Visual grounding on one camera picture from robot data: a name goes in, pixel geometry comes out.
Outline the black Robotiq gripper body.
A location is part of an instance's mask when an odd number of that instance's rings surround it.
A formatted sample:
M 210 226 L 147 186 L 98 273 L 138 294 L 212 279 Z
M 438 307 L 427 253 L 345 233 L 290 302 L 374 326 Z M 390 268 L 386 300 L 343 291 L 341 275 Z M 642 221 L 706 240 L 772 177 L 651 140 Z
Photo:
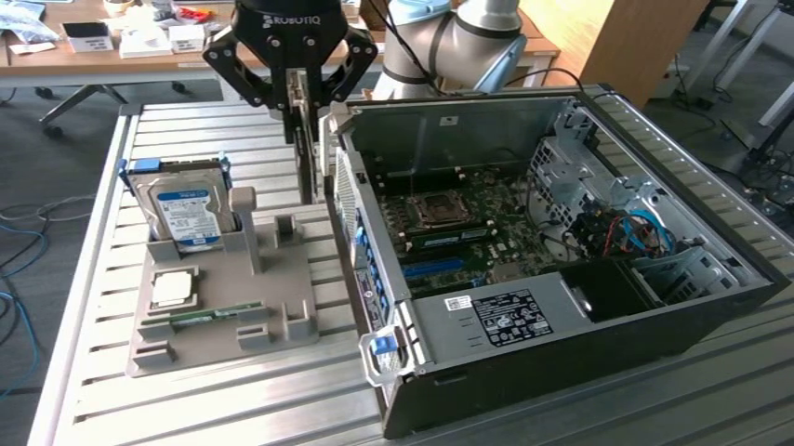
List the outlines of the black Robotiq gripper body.
M 347 33 L 339 1 L 238 1 L 234 36 L 268 68 L 327 62 Z

